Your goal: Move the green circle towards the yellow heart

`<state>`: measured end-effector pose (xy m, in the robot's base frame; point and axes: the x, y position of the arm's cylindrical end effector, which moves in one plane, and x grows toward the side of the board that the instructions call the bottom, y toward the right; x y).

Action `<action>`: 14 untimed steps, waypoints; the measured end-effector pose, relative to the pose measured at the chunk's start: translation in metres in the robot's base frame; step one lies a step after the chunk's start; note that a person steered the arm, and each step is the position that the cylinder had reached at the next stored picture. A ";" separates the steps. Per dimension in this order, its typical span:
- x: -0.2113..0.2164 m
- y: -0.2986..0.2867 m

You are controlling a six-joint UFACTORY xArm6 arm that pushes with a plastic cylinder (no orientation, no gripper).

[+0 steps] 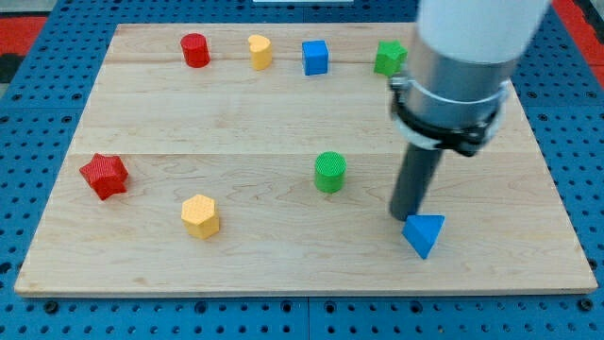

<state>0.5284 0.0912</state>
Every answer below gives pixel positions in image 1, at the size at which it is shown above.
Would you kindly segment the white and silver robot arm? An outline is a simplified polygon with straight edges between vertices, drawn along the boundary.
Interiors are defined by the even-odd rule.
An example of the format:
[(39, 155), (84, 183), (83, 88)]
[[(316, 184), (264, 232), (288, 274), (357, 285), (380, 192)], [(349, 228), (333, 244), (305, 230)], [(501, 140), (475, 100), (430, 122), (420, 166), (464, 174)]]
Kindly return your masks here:
[(549, 0), (422, 0), (410, 53), (391, 77), (392, 116), (427, 150), (472, 155), (499, 130), (510, 77)]

